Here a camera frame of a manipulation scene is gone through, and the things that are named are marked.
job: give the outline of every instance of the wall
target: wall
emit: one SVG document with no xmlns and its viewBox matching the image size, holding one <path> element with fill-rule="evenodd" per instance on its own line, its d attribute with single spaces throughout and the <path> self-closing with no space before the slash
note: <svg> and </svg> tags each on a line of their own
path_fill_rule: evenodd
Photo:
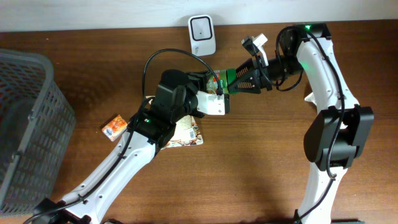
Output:
<svg viewBox="0 0 398 224">
<path fill-rule="evenodd" d="M 0 30 L 186 26 L 397 19 L 397 0 L 0 0 Z"/>
</svg>

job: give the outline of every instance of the plastic crate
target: plastic crate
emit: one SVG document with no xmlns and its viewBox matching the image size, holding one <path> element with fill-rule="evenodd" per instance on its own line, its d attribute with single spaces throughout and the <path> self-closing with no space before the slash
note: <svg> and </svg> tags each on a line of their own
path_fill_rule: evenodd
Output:
<svg viewBox="0 0 398 224">
<path fill-rule="evenodd" d="M 51 196 L 75 123 L 47 58 L 0 49 L 0 217 Z"/>
</svg>

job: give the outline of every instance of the plastic bin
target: plastic bin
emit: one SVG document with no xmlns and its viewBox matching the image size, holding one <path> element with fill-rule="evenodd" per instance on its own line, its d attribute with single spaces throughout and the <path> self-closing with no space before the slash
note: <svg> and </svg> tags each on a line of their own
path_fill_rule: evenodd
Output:
<svg viewBox="0 0 398 224">
<path fill-rule="evenodd" d="M 0 49 L 0 217 L 51 196 L 75 123 L 47 58 Z"/>
</svg>

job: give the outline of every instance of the wooden table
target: wooden table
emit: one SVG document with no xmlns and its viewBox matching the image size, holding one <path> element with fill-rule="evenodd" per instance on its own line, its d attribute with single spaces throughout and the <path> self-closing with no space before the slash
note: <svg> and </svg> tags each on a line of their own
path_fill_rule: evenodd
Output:
<svg viewBox="0 0 398 224">
<path fill-rule="evenodd" d="M 241 39 L 260 33 L 269 39 L 265 50 L 272 58 L 276 35 L 287 25 L 217 26 L 217 51 L 203 59 L 214 69 L 236 68 L 250 57 Z M 375 114 L 363 155 L 340 185 L 332 218 L 397 223 L 398 21 L 328 25 L 350 90 Z M 116 145 L 100 126 L 115 113 L 129 119 L 136 112 L 148 57 L 163 48 L 189 51 L 190 42 L 188 29 L 176 27 L 3 33 L 0 47 L 46 55 L 54 65 L 55 81 L 75 110 L 76 128 L 52 195 L 59 200 Z M 169 68 L 204 69 L 185 55 L 159 55 L 147 73 L 149 94 Z M 308 93 L 304 77 L 286 93 L 233 95 L 230 114 L 198 119 L 203 145 L 162 151 L 128 183 L 104 220 L 251 223 L 292 218 L 308 178 L 303 137 L 317 115 L 303 100 Z M 23 218 L 0 222 L 20 223 Z"/>
</svg>

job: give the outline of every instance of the robotic hand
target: robotic hand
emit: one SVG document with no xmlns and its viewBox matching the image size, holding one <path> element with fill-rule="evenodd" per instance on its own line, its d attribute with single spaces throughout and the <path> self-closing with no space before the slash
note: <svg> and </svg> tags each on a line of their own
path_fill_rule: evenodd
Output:
<svg viewBox="0 0 398 224">
<path fill-rule="evenodd" d="M 317 105 L 318 116 L 304 137 L 310 177 L 294 223 L 331 223 L 338 184 L 363 151 L 373 112 L 369 107 L 360 107 L 349 91 L 325 24 L 286 27 L 277 37 L 277 57 L 271 60 L 267 60 L 262 48 L 266 41 L 262 34 L 242 41 L 255 60 L 250 58 L 236 69 L 236 78 L 228 80 L 228 90 L 260 93 L 262 88 L 269 91 L 274 86 L 288 91 L 299 84 L 305 70 L 313 90 L 307 98 Z M 279 44 L 283 56 L 279 54 Z M 224 115 L 229 111 L 229 95 L 222 94 L 217 77 L 217 95 L 204 92 L 211 72 L 165 71 L 155 98 L 144 100 L 111 154 L 61 202 L 42 201 L 25 223 L 100 223 L 124 186 L 174 135 L 179 119 L 186 115 Z M 285 79 L 295 74 L 300 74 L 298 82 L 281 90 Z M 145 109 L 149 100 L 153 103 Z"/>
</svg>

